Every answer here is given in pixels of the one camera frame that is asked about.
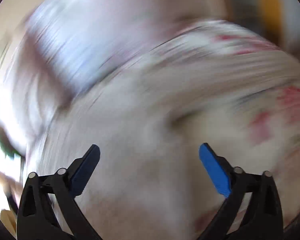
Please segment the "pillow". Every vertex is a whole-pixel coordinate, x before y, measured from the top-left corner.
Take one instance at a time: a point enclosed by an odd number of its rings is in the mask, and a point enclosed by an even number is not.
[[[27,26],[53,74],[78,95],[203,13],[202,0],[45,0]]]
[[[24,29],[16,31],[0,68],[0,126],[20,152],[70,98],[25,33]]]

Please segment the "silver screw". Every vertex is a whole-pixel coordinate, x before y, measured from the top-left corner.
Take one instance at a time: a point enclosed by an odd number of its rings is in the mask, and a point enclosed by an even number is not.
[[[272,173],[270,171],[265,171],[265,175],[269,178],[272,177]]]
[[[243,169],[241,169],[240,167],[235,167],[234,168],[234,172],[237,174],[242,174],[243,173]]]
[[[67,170],[65,169],[65,168],[61,168],[61,169],[59,169],[58,171],[57,171],[57,173],[59,174],[59,175],[63,175],[63,174],[65,174],[67,172]]]
[[[35,176],[37,176],[37,174],[35,172],[31,172],[29,175],[28,175],[28,178],[32,179],[34,178]]]

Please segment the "blue gripper pad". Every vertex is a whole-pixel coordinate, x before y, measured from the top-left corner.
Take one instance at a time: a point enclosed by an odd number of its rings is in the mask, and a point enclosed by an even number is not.
[[[199,157],[219,194],[227,198],[231,193],[230,179],[217,161],[215,153],[207,144],[202,144]]]

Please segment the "yellow stripe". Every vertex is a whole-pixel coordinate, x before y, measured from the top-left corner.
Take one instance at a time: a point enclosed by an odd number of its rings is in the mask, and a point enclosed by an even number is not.
[[[260,12],[266,38],[279,45],[282,37],[282,7],[280,0],[260,0]]]

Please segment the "dark blue gripper pad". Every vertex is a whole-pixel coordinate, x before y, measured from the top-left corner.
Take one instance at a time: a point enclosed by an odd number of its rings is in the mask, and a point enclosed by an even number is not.
[[[216,155],[211,152],[209,146],[202,144],[199,157],[219,194],[227,198],[231,193],[230,179],[217,161]]]

